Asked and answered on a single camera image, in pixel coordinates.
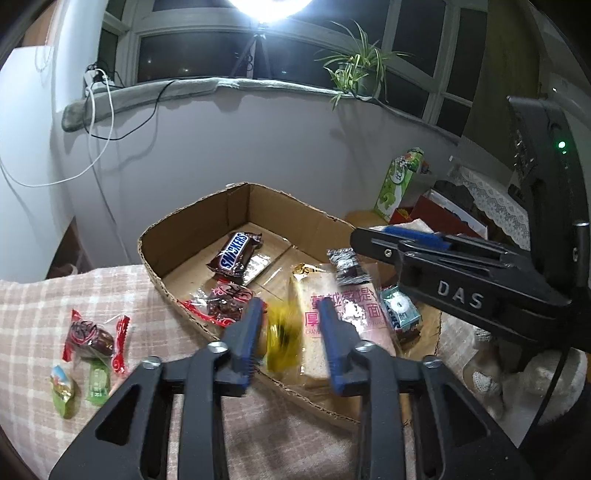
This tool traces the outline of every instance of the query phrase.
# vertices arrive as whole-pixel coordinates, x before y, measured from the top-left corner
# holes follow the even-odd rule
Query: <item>black cable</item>
[[[168,82],[163,88],[162,90],[160,90],[160,93],[158,94],[158,97],[156,98],[156,103],[154,104],[154,111],[152,111],[152,115],[150,115],[144,122],[140,123],[137,127],[135,127],[133,130],[127,132],[125,135],[123,135],[122,137],[118,137],[118,138],[111,138],[112,142],[117,142],[118,140],[123,140],[125,137],[127,137],[128,135],[131,135],[133,132],[139,130],[141,127],[143,127],[145,124],[147,124],[150,120],[152,120],[152,117],[156,114],[156,109],[158,108],[158,103],[160,102],[160,98],[162,97],[164,91],[170,87],[174,82],[176,82],[179,79],[174,79],[171,82]],[[90,131],[88,130],[88,127],[86,126],[86,107],[88,106],[88,97],[86,97],[86,100],[84,102],[84,115],[82,116],[82,124],[84,125],[84,130],[86,130],[86,133],[89,134],[91,137],[93,138],[98,138],[99,140],[108,140],[105,137],[100,137],[99,135],[94,135],[91,134]]]
[[[523,449],[527,445],[528,441],[531,440],[531,437],[533,435],[533,431],[538,426],[538,423],[540,422],[540,419],[542,418],[542,415],[544,414],[546,407],[548,406],[548,403],[550,403],[550,399],[552,398],[552,393],[554,393],[554,389],[556,388],[556,384],[558,383],[558,379],[560,378],[560,375],[562,374],[562,370],[564,369],[564,364],[566,363],[566,359],[569,356],[569,352],[570,352],[570,347],[567,346],[562,350],[562,353],[560,354],[560,359],[558,360],[558,365],[556,366],[556,370],[554,371],[554,375],[552,376],[552,380],[550,380],[550,385],[548,386],[548,390],[546,391],[546,395],[542,399],[542,403],[540,404],[540,408],[538,408],[538,411],[535,414],[533,421],[531,422],[530,428],[527,430],[527,433],[525,434],[525,437],[523,438],[521,445],[519,446],[519,449],[521,451],[523,451]]]
[[[117,76],[119,77],[119,82],[120,82],[121,86],[122,86],[123,88],[127,88],[127,87],[125,86],[125,84],[123,83],[123,80],[121,80],[121,75],[119,75],[119,72],[117,72],[117,70],[115,70],[115,71],[113,72],[113,75],[115,75],[115,74],[117,74]]]

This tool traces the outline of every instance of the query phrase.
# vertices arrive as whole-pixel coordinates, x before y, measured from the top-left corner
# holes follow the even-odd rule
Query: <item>yellow candy wrapper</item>
[[[292,301],[273,302],[267,307],[267,369],[284,372],[299,366],[302,321]]]

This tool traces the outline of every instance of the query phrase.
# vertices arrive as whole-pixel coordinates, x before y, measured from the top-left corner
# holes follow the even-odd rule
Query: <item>checkered tablecloth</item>
[[[148,355],[170,361],[204,345],[189,322],[161,298],[140,265],[34,284],[0,281],[0,426],[41,480],[47,479],[96,411],[83,398],[88,378],[84,363],[73,371],[82,389],[74,417],[63,420],[51,400],[48,378],[54,365],[64,365],[61,351],[71,309],[99,323],[119,313],[130,316],[133,327],[126,353],[130,369]],[[456,372],[471,357],[468,352],[466,358],[458,346],[468,343],[462,340],[468,329],[456,319],[444,319],[442,324],[440,350],[443,358],[453,358]],[[170,479],[176,478],[180,402],[179,398],[171,427]],[[354,435],[302,411],[276,392],[255,383],[244,398],[225,398],[223,411],[232,479],[353,478]],[[407,459],[414,461],[410,429],[405,433]],[[108,460],[105,478],[116,467]]]

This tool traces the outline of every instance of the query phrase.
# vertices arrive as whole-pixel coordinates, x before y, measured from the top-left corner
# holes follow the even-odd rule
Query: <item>plant pot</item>
[[[367,75],[359,81],[359,89],[357,94],[362,97],[375,97],[378,93],[379,82],[376,78],[376,73],[373,70],[363,69]]]

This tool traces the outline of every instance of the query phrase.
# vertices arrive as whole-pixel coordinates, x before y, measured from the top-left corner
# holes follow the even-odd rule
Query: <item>tripod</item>
[[[256,33],[251,37],[251,39],[248,41],[248,43],[246,44],[246,47],[244,47],[244,50],[242,50],[241,55],[238,57],[238,60],[236,61],[234,67],[232,68],[232,71],[230,72],[230,78],[236,78],[236,72],[238,71],[240,65],[242,65],[242,62],[244,62],[250,55],[251,55],[251,50],[252,50],[252,46],[255,46],[255,50],[258,48],[258,46],[260,45],[260,49],[262,50],[262,55],[263,55],[263,59],[265,60],[265,69],[267,72],[267,78],[270,80],[272,79],[271,77],[271,63],[269,62],[269,52],[267,50],[267,37],[265,36],[265,27],[263,25],[259,25]],[[252,61],[252,69],[254,70],[254,61]]]

